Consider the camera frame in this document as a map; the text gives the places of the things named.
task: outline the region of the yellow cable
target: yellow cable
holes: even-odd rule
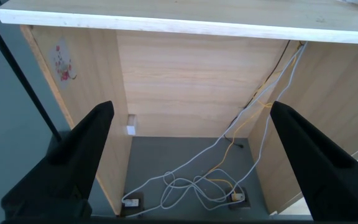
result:
[[[208,180],[226,182],[226,183],[228,183],[230,185],[231,189],[233,189],[233,185],[227,180],[223,180],[223,179],[208,179]]]
[[[233,134],[233,139],[232,139],[232,143],[230,143],[230,145],[227,147],[226,152],[224,153],[224,157],[223,160],[216,165],[215,167],[213,167],[210,171],[208,171],[208,173],[212,172],[213,170],[217,169],[226,159],[227,153],[229,152],[231,146],[234,144],[234,139],[236,138],[237,132],[245,125],[247,124],[252,118],[254,118],[257,114],[259,114],[264,108],[271,108],[272,107],[272,103],[267,103],[266,105],[263,104],[261,101],[258,100],[258,102],[263,106],[263,108],[259,109],[258,111],[256,111],[251,117],[249,117],[248,119],[246,119],[234,132]],[[222,180],[222,179],[208,179],[210,181],[221,181],[221,182],[226,182],[230,185],[230,187],[232,189],[234,189],[233,185],[227,181],[227,180]]]

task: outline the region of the wood grain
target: wood grain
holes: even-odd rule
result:
[[[138,136],[220,136],[287,44],[286,40],[121,30],[117,36],[128,110],[137,116]],[[290,44],[283,64],[296,45]],[[261,101],[265,103],[270,93]],[[238,123],[260,108],[253,106]],[[239,136],[247,137],[256,120]]]
[[[358,7],[333,0],[10,0],[0,20],[358,44]]]
[[[51,88],[58,89],[55,96],[61,98],[74,124],[81,121],[99,103],[111,100],[114,105],[114,119],[99,163],[96,178],[106,194],[114,213],[121,211],[121,197],[124,193],[127,163],[132,138],[126,134],[128,110],[122,79],[121,63],[114,30],[89,30],[58,27],[37,27],[31,30],[43,58],[65,39],[77,77],[65,88],[56,83],[61,80],[47,72]],[[45,60],[49,70],[54,66]]]
[[[270,96],[287,85],[288,71]],[[358,152],[358,45],[312,42],[280,99],[296,109],[349,154]],[[250,136],[254,158],[269,110],[263,110]],[[278,134],[270,121],[257,173],[270,213],[282,212],[301,198],[300,188]]]
[[[38,62],[38,66],[40,67],[42,74],[44,75],[50,90],[52,91],[53,96],[55,97],[64,117],[66,118],[66,121],[71,129],[75,127],[73,118],[71,118],[70,113],[68,112],[68,109],[66,107],[66,104],[60,94],[59,88],[57,87],[55,80],[52,77],[52,74],[49,71],[48,65],[44,59],[44,56],[42,56],[41,51],[37,45],[37,42],[34,39],[34,36],[31,33],[30,26],[27,25],[21,25],[20,29],[22,31],[22,34],[24,38],[26,39],[27,43],[29,43],[29,46],[31,48],[32,53],[34,54],[35,59]]]

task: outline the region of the floor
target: floor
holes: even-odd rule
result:
[[[126,179],[126,192],[142,185],[147,179],[156,175],[162,175],[168,170],[173,170],[191,159],[204,148],[212,145],[215,138],[134,138],[132,142],[131,157]],[[221,166],[234,179],[241,179],[254,164],[246,139],[238,139],[245,148],[234,146],[227,155],[225,163]],[[209,169],[218,164],[223,158],[228,142],[220,140],[218,144],[195,159],[186,167],[178,170],[177,177],[192,179],[195,175],[205,174]],[[219,184],[222,188],[229,187],[227,184]],[[183,200],[174,208],[163,210],[161,208],[146,213],[144,218],[169,218],[185,220],[260,220],[268,219],[264,198],[260,188],[259,180],[255,171],[241,183],[249,194],[251,209],[229,210],[227,207],[218,208],[212,212],[204,209],[193,190],[189,190]],[[154,180],[146,185],[141,191],[144,193],[145,208],[154,207],[159,204],[164,190],[162,180]],[[220,196],[214,187],[203,184],[207,194]],[[172,193],[170,202],[176,200],[182,190]]]

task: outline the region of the wooden desk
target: wooden desk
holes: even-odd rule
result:
[[[137,116],[138,136],[218,137],[263,84],[288,40],[293,41],[276,71],[294,54],[298,40],[312,42],[280,101],[358,158],[355,5],[334,0],[10,0],[0,7],[0,20],[23,24],[71,127],[96,104],[113,101],[116,115],[97,178],[116,214],[131,148],[128,114]],[[71,76],[57,74],[59,52]],[[290,70],[261,102],[275,100],[289,76]],[[255,104],[238,124],[260,109]],[[240,133],[249,138],[255,157],[268,113],[265,108]],[[257,173],[269,212],[281,212],[301,198],[272,124]]]

